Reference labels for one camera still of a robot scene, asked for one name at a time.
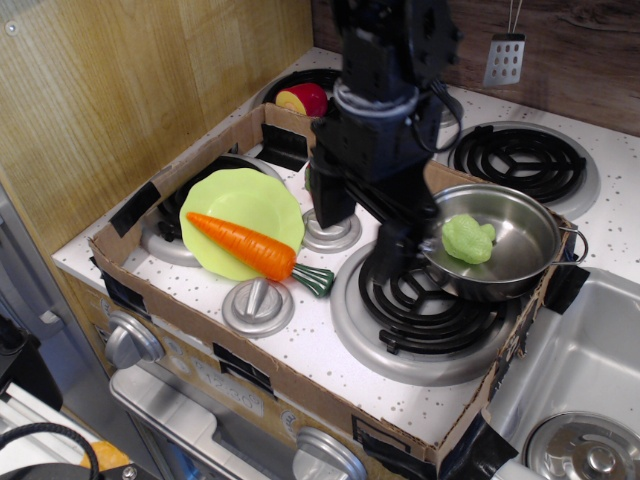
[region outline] wooden backsplash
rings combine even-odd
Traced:
[[[514,15],[518,0],[513,1]],[[340,51],[329,2],[312,0],[314,42]],[[519,84],[484,88],[491,37],[505,33],[508,0],[449,0],[465,38],[443,78],[487,95],[640,136],[640,2],[524,0],[527,36]]]

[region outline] cardboard box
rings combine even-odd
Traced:
[[[432,466],[432,471],[436,472],[434,474],[439,475],[437,472],[440,472],[443,465],[446,465],[447,457],[452,452],[456,455],[460,454],[460,452],[456,452],[456,448],[460,445],[461,440],[465,435],[469,435],[468,432],[473,434],[474,424],[477,424],[479,420],[482,421],[485,416],[485,407],[489,404],[500,379],[508,369],[510,360],[516,352],[522,350],[526,332],[542,305],[549,279],[553,274],[553,267],[549,268],[541,278],[538,287],[518,317],[508,340],[487,370],[473,398],[466,405],[457,421],[451,425],[449,432],[441,442],[437,445],[426,444],[395,425],[379,421],[338,395],[323,389],[313,380],[277,361],[253,342],[234,333],[221,322],[181,304],[173,296],[136,277],[122,267],[131,252],[140,244],[140,218],[186,180],[202,170],[212,159],[229,151],[234,145],[238,146],[239,153],[246,152],[258,145],[262,141],[263,124],[276,125],[303,135],[307,138],[309,148],[312,148],[315,143],[309,118],[293,114],[274,105],[260,106],[218,137],[204,142],[199,148],[181,156],[143,186],[114,217],[112,222],[90,240],[98,267],[118,284],[139,295],[143,299],[146,313],[163,318],[176,329],[196,337],[204,344],[211,345],[215,342],[224,350],[232,352],[233,355],[250,364],[252,368],[262,372],[270,380],[276,397],[281,395],[295,404],[303,406],[314,417],[345,432],[347,436],[351,436],[357,441],[361,441],[363,432],[366,432],[366,435],[371,435],[384,444],[396,447],[418,462]],[[427,167],[426,178],[434,193],[449,186],[479,181],[474,177],[434,162],[430,162]],[[556,220],[559,224],[567,224],[560,217],[556,217]]]

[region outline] green toy vegetable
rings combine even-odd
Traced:
[[[471,215],[455,215],[442,227],[442,244],[452,257],[477,265],[491,258],[496,230],[490,223],[480,226]]]

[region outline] yellow-green plate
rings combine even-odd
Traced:
[[[180,209],[182,240],[207,270],[244,281],[260,273],[219,247],[186,219],[198,212],[256,230],[296,252],[304,236],[300,205],[279,180],[249,168],[219,170],[196,183]]]

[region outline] stainless steel pot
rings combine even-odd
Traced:
[[[431,240],[425,242],[427,273],[443,290],[470,300],[501,302],[517,298],[537,284],[550,265],[578,265],[588,243],[577,229],[560,227],[533,198],[511,188],[468,184],[434,195],[440,207]],[[491,258],[470,265],[450,256],[442,245],[442,226],[455,215],[469,214],[480,225],[491,223],[496,240]],[[558,261],[562,230],[577,234],[584,253],[576,261]]]

